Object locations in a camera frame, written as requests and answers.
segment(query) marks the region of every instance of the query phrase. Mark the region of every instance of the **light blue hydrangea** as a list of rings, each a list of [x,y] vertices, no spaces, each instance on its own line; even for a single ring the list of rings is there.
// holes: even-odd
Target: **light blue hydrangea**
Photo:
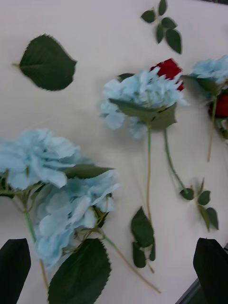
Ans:
[[[213,78],[218,85],[226,89],[228,87],[225,83],[228,80],[228,55],[218,60],[199,61],[192,68],[192,75],[197,78]]]
[[[178,90],[181,73],[173,80],[165,79],[165,75],[157,75],[159,67],[152,71],[142,71],[122,82],[111,80],[103,88],[104,102],[101,104],[101,115],[105,117],[107,126],[113,130],[120,128],[126,117],[118,106],[110,103],[109,99],[117,99],[134,103],[146,108],[170,107],[176,102],[188,105],[183,94]],[[137,117],[130,120],[130,134],[142,138],[147,132],[146,127]]]
[[[52,269],[62,256],[62,249],[74,241],[74,234],[83,228],[94,228],[97,217],[93,206],[102,212],[114,210],[114,184],[118,174],[109,170],[90,179],[69,179],[58,189],[47,185],[48,193],[37,211],[36,252],[46,269]]]
[[[24,131],[13,141],[0,139],[0,175],[8,170],[8,183],[15,189],[39,181],[61,188],[67,183],[62,171],[79,163],[93,162],[81,156],[78,146],[48,129]]]

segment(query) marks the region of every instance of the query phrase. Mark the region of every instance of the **green leaf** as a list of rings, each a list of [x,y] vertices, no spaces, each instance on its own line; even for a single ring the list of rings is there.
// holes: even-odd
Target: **green leaf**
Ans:
[[[45,34],[30,42],[19,68],[38,87],[58,91],[73,81],[76,63],[53,37]]]
[[[175,29],[169,28],[165,33],[168,45],[177,53],[182,53],[182,39],[181,35]]]
[[[74,177],[78,177],[80,179],[90,179],[109,170],[112,170],[112,168],[96,167],[94,165],[76,165],[72,168],[66,169],[65,175],[69,179]]]
[[[146,257],[144,251],[140,250],[140,246],[136,242],[132,242],[133,261],[136,267],[144,268],[146,266]]]
[[[153,228],[140,207],[131,222],[131,229],[135,240],[140,247],[146,248],[153,244]]]
[[[126,78],[129,78],[129,77],[132,77],[132,76],[134,76],[133,73],[124,73],[124,74],[121,74],[121,75],[117,76],[117,79],[119,80],[119,82],[122,82]]]
[[[203,217],[203,220],[207,226],[208,231],[210,231],[210,219],[207,210],[202,205],[198,205],[198,209]]]
[[[161,24],[164,26],[164,28],[167,28],[167,29],[174,29],[177,27],[176,22],[173,19],[171,19],[170,17],[163,18],[161,22],[162,22]]]
[[[176,103],[162,112],[158,112],[156,117],[150,122],[152,130],[164,130],[170,125],[176,123],[175,110]]]
[[[128,116],[139,117],[143,122],[148,123],[157,115],[157,109],[148,109],[142,106],[129,103],[127,101],[109,99],[112,104],[115,104],[119,109]]]
[[[157,29],[156,29],[156,38],[157,38],[158,44],[164,38],[164,29],[163,29],[163,26],[160,23],[158,24]]]
[[[167,3],[166,0],[161,0],[158,7],[158,13],[160,16],[164,15],[167,9]]]
[[[104,289],[111,267],[97,238],[87,239],[60,266],[49,287],[50,304],[93,304]]]
[[[155,254],[155,240],[154,240],[154,243],[152,244],[152,248],[151,248],[151,253],[150,253],[149,259],[150,259],[151,261],[154,261],[154,260],[156,259],[156,254]]]
[[[217,212],[214,210],[214,208],[207,208],[207,213],[210,219],[211,224],[219,230],[219,220],[218,220],[218,215]]]
[[[205,206],[210,202],[210,191],[203,191],[198,197],[198,203]]]
[[[146,21],[147,23],[152,23],[155,21],[156,16],[154,10],[147,10],[142,15],[141,18]]]
[[[185,188],[185,189],[181,190],[180,195],[186,200],[194,199],[194,191],[191,188]]]

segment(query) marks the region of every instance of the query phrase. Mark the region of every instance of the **serrated leaf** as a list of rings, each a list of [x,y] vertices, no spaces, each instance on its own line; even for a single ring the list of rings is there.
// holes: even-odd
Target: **serrated leaf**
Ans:
[[[156,117],[150,122],[152,130],[164,130],[170,125],[176,123],[175,110],[176,103],[162,112],[158,112]]]
[[[38,87],[58,91],[73,81],[76,63],[53,37],[45,34],[30,42],[19,68]]]
[[[69,179],[72,179],[74,177],[78,177],[80,179],[90,179],[109,170],[113,169],[105,167],[96,167],[94,165],[76,165],[72,168],[66,169],[64,172],[66,177]]]
[[[142,15],[141,18],[147,23],[152,23],[155,21],[156,16],[154,10],[147,10]]]
[[[203,191],[198,197],[198,203],[200,205],[207,205],[210,202],[210,191]]]
[[[140,246],[136,242],[132,242],[133,261],[136,267],[144,268],[146,266],[146,257],[144,251],[140,250]]]
[[[198,205],[198,209],[203,217],[203,220],[207,226],[208,231],[210,231],[210,219],[207,210],[202,205]]]
[[[211,224],[219,230],[219,220],[218,220],[218,215],[217,212],[214,210],[214,208],[207,208],[207,213],[210,219]]]
[[[167,29],[174,29],[177,27],[176,22],[170,17],[163,18],[161,22],[162,22],[161,24],[164,26],[164,28],[167,28]]]
[[[194,191],[191,188],[185,188],[185,190],[181,190],[180,195],[186,200],[194,199]]]
[[[165,33],[166,41],[168,45],[177,53],[182,53],[182,39],[181,35],[175,29],[167,29]]]
[[[127,101],[109,99],[112,104],[115,104],[119,109],[128,116],[139,117],[143,122],[148,123],[157,115],[157,109],[148,109],[142,106],[129,103]]]
[[[167,2],[166,0],[160,0],[159,7],[158,7],[158,13],[160,16],[164,15],[167,9]]]
[[[147,248],[154,242],[153,228],[140,207],[131,222],[131,229],[140,247]]]
[[[93,304],[104,289],[111,272],[106,249],[97,238],[87,239],[53,276],[50,304]]]
[[[158,24],[157,29],[156,29],[156,38],[157,38],[158,44],[164,38],[164,29],[163,29],[163,26],[160,23]]]

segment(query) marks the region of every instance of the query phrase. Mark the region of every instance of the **red rose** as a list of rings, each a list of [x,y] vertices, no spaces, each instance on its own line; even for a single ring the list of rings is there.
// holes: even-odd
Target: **red rose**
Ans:
[[[212,115],[212,107],[209,109],[209,114]],[[228,117],[228,95],[221,96],[216,105],[215,117],[224,118]]]
[[[166,79],[173,79],[177,74],[182,72],[182,69],[178,67],[178,65],[172,58],[164,62],[160,62],[156,66],[152,66],[150,70],[152,71],[155,67],[160,68],[160,70],[158,71],[158,76],[165,75]],[[184,84],[182,83],[179,86],[178,90],[182,91],[183,89],[184,89]]]

